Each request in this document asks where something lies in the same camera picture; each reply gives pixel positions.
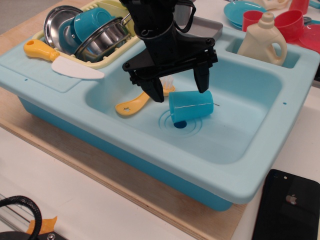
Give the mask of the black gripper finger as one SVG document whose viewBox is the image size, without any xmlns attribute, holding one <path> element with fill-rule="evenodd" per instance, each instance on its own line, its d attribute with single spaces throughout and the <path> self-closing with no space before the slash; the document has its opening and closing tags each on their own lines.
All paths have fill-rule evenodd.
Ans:
<svg viewBox="0 0 320 240">
<path fill-rule="evenodd" d="M 162 103 L 164 101 L 163 85 L 158 77 L 143 80 L 140 87 L 155 102 Z"/>
<path fill-rule="evenodd" d="M 200 93 L 209 88 L 210 71 L 207 62 L 200 63 L 193 68 L 194 80 Z"/>
</svg>

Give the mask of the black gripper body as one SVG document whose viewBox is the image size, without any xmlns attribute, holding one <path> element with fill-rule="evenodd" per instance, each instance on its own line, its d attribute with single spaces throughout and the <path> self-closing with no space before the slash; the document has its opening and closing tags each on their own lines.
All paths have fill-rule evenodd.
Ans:
<svg viewBox="0 0 320 240">
<path fill-rule="evenodd" d="M 134 84 L 165 75 L 193 70 L 207 62 L 210 68 L 218 61 L 212 37 L 182 35 L 174 20 L 162 23 L 134 20 L 136 36 L 145 44 L 145 50 L 127 60 L 122 68 L 130 74 Z"/>
</svg>

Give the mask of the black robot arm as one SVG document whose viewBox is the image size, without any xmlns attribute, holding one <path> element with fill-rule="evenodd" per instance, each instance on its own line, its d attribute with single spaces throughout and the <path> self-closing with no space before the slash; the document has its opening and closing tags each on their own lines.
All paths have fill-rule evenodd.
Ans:
<svg viewBox="0 0 320 240">
<path fill-rule="evenodd" d="M 189 17 L 184 28 L 174 18 L 176 5 L 184 5 L 196 12 L 190 0 L 123 0 L 134 23 L 136 36 L 145 44 L 145 50 L 130 60 L 122 69 L 129 73 L 132 84 L 155 102 L 164 101 L 160 78 L 193 70 L 197 89 L 204 93 L 209 88 L 209 69 L 218 61 L 212 37 L 186 36 L 193 23 Z"/>
</svg>

